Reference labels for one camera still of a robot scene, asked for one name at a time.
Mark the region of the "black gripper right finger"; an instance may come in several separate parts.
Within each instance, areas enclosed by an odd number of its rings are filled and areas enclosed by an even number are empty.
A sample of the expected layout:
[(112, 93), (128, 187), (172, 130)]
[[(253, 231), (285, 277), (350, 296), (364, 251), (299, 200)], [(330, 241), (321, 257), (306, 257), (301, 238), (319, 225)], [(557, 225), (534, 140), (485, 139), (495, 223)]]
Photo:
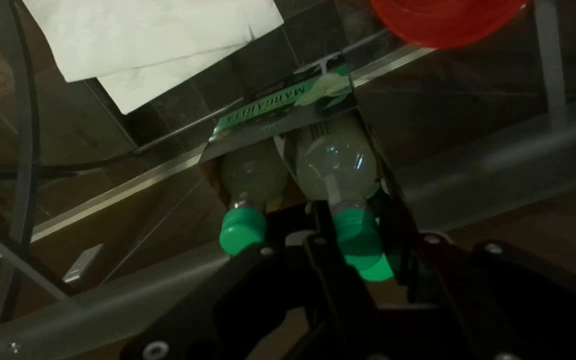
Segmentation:
[(316, 264), (330, 339), (348, 360), (576, 360), (576, 274), (506, 243), (459, 251), (421, 232), (399, 203), (367, 215), (371, 246), (406, 289), (402, 306), (375, 306), (348, 264), (342, 226), (312, 207)]

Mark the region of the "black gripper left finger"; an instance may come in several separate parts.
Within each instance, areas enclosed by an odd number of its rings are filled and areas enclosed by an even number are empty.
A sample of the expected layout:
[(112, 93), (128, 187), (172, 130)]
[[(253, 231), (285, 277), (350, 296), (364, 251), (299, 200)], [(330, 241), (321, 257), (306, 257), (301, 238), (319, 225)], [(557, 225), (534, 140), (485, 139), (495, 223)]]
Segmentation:
[(303, 249), (251, 246), (180, 299), (119, 360), (244, 360), (307, 291)]

